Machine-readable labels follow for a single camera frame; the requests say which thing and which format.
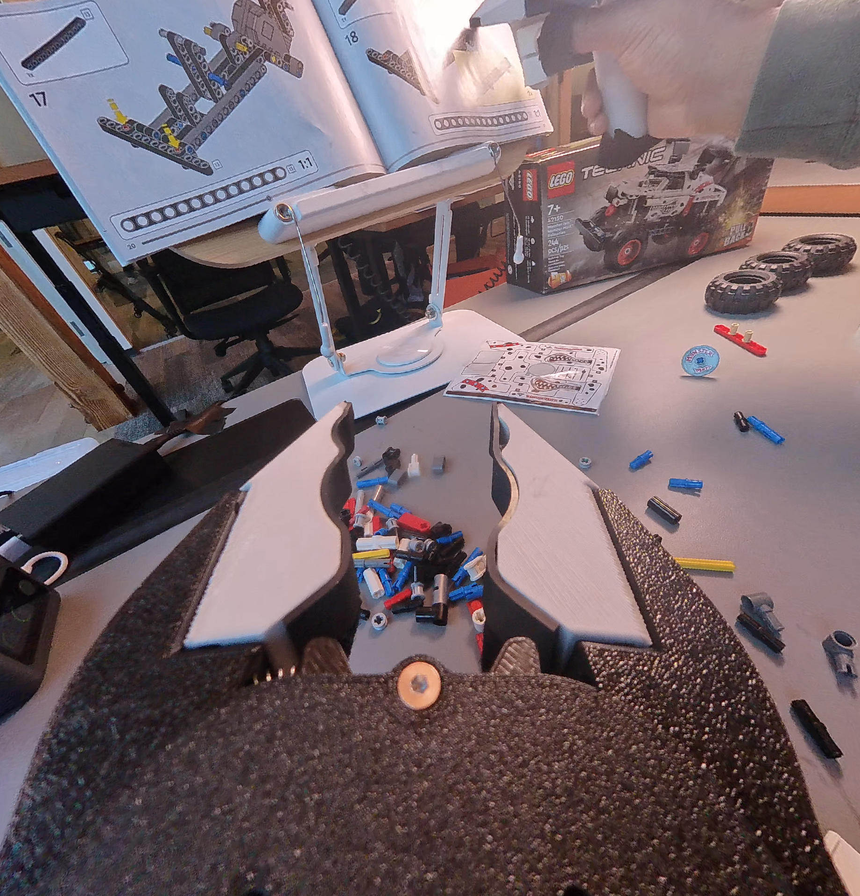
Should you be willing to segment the open instruction booklet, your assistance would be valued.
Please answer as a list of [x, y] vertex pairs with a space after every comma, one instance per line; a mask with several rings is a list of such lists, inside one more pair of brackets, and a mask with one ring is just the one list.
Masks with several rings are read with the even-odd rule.
[[0, 85], [121, 263], [551, 130], [479, 2], [0, 4]]

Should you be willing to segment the red plastic crate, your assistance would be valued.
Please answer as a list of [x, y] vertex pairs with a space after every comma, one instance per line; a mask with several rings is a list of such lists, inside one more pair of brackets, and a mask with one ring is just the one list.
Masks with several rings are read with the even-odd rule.
[[444, 307], [449, 308], [470, 297], [475, 297], [506, 281], [503, 258], [481, 254], [477, 258], [450, 264], [444, 294]]

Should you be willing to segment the toy truck picture box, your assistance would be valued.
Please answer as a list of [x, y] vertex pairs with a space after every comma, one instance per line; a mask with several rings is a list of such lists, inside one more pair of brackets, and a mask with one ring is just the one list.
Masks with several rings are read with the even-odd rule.
[[538, 151], [508, 179], [507, 280], [537, 294], [749, 244], [772, 160], [725, 140], [662, 140], [631, 166], [599, 143]]

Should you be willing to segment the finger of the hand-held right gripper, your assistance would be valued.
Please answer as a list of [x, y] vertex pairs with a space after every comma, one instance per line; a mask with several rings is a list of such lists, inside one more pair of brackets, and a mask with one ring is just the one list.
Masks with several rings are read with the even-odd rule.
[[484, 1], [470, 16], [469, 27], [480, 28], [496, 24], [511, 24], [535, 16], [528, 1]]

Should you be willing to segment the person's right hand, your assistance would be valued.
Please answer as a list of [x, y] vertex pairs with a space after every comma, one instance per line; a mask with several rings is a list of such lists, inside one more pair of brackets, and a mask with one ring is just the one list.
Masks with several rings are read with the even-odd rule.
[[780, 6], [614, 2], [578, 13], [573, 47], [616, 56], [648, 96], [652, 136], [737, 139]]

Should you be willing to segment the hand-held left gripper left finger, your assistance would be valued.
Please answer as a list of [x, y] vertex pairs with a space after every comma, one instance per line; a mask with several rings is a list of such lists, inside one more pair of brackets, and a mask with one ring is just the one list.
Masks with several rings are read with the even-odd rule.
[[326, 637], [351, 650], [361, 597], [340, 513], [354, 435], [354, 412], [343, 401], [241, 489], [186, 648], [259, 643], [301, 651]]

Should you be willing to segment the red thin toy brick plate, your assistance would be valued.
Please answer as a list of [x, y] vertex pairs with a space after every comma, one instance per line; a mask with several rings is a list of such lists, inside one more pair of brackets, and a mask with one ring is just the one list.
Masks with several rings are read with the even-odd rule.
[[756, 357], [766, 357], [767, 349], [762, 344], [753, 340], [753, 331], [739, 329], [740, 324], [733, 322], [730, 325], [718, 323], [713, 327], [714, 332], [721, 338], [737, 345]]

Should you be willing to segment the grey table with orange edge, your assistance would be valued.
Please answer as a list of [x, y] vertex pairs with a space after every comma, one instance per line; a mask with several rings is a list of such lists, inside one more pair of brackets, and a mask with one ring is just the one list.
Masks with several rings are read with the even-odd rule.
[[860, 215], [860, 167], [776, 160], [762, 203], [763, 214]]

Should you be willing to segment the grey desk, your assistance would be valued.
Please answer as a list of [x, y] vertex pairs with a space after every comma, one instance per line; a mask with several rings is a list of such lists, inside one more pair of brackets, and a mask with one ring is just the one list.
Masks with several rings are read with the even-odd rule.
[[[813, 224], [860, 242], [860, 220]], [[712, 339], [700, 292], [719, 266], [567, 330], [622, 349], [601, 416], [515, 409], [569, 461], [592, 456], [653, 649], [585, 645], [594, 684], [458, 672], [454, 646], [477, 654], [454, 622], [404, 625], [399, 644], [360, 624], [350, 662], [375, 675], [277, 679], [259, 647], [193, 658], [181, 621], [224, 498], [159, 564], [146, 546], [73, 584], [104, 598], [148, 573], [0, 795], [17, 809], [0, 894], [841, 894], [821, 840], [860, 851], [860, 252], [753, 322], [768, 358], [725, 346], [694, 380], [677, 358]], [[736, 410], [786, 441], [739, 432]], [[737, 623], [756, 592], [782, 654]], [[834, 630], [858, 643], [857, 678], [832, 670]]]

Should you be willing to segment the white printed sticker sheet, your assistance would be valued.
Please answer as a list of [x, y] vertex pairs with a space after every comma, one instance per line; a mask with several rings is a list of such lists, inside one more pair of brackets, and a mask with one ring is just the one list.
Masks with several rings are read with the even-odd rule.
[[445, 393], [596, 414], [619, 355], [604, 347], [488, 341]]

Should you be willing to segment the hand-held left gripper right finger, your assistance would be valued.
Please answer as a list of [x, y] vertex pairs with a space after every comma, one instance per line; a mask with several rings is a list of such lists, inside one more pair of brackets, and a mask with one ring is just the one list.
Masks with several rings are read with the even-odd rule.
[[503, 404], [492, 411], [492, 495], [502, 512], [485, 574], [485, 668], [514, 637], [544, 672], [592, 674], [584, 643], [655, 644], [598, 488]]

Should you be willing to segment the black power adapter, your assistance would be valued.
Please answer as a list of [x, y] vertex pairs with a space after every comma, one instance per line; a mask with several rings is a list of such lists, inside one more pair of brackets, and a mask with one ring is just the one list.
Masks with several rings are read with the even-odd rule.
[[156, 449], [110, 439], [0, 511], [0, 525], [27, 544], [70, 554], [168, 474]]

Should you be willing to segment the black office chair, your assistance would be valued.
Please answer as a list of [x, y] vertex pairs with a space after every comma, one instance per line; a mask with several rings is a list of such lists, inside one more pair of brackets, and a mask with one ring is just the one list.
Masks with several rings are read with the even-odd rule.
[[137, 263], [186, 337], [217, 342], [218, 356], [242, 342], [255, 343], [253, 355], [221, 376], [223, 389], [232, 398], [244, 394], [263, 370], [276, 376], [291, 375], [292, 358], [319, 352], [315, 346], [276, 346], [268, 336], [271, 330], [293, 320], [303, 301], [287, 263], [280, 257], [277, 262], [278, 270], [270, 262], [223, 269], [164, 250]]

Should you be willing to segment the pile of small toy bricks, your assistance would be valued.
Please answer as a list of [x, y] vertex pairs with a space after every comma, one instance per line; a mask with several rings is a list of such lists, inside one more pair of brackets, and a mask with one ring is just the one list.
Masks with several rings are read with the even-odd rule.
[[426, 519], [396, 500], [395, 492], [419, 474], [419, 461], [411, 454], [403, 466], [402, 452], [394, 446], [371, 463], [352, 459], [354, 493], [340, 517], [364, 599], [361, 624], [374, 636], [398, 619], [442, 630], [468, 614], [482, 652], [486, 552], [468, 549], [464, 532], [450, 522]]

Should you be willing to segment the grey toy brick connector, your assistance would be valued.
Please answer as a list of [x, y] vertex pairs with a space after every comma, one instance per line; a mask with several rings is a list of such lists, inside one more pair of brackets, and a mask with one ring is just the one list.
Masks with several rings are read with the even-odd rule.
[[832, 670], [837, 676], [858, 677], [855, 666], [855, 649], [858, 643], [853, 635], [843, 630], [834, 630], [824, 638], [822, 644]]
[[765, 592], [742, 595], [741, 612], [750, 619], [769, 629], [775, 636], [780, 636], [784, 625], [775, 614], [774, 602]]

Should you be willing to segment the brown top black-legged desk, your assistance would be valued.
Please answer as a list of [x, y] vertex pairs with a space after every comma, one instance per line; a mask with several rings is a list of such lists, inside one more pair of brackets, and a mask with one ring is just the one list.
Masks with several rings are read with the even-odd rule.
[[32, 234], [34, 230], [84, 216], [83, 209], [70, 194], [51, 162], [36, 161], [0, 168], [0, 219], [17, 234], [25, 249], [67, 301], [69, 308], [79, 313], [81, 324], [105, 351], [112, 366], [154, 413], [159, 423], [168, 425], [174, 420], [174, 415], [135, 365], [130, 352], [121, 347], [81, 292], [59, 270], [58, 264]]

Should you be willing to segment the black toy rubber tire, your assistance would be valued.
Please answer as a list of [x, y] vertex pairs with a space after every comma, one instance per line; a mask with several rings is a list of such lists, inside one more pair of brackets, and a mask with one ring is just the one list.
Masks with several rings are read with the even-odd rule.
[[836, 233], [804, 235], [788, 241], [782, 248], [800, 252], [812, 263], [814, 276], [835, 275], [842, 272], [857, 251], [855, 239]]
[[780, 250], [751, 256], [739, 265], [739, 270], [774, 275], [782, 286], [782, 294], [787, 295], [806, 285], [814, 263], [806, 252]]
[[705, 288], [705, 304], [724, 315], [753, 315], [770, 308], [782, 282], [768, 272], [737, 270], [716, 276]]

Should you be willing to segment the wooden post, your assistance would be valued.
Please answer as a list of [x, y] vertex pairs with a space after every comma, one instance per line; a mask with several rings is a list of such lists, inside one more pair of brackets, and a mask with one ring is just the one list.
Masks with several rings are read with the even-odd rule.
[[0, 329], [98, 430], [135, 415], [135, 403], [0, 246]]

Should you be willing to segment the translucent plastic bin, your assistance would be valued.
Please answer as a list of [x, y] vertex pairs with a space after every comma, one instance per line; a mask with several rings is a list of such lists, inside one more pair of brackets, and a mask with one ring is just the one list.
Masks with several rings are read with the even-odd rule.
[[0, 492], [19, 492], [44, 481], [96, 449], [99, 443], [92, 437], [39, 452], [28, 458], [0, 467]]

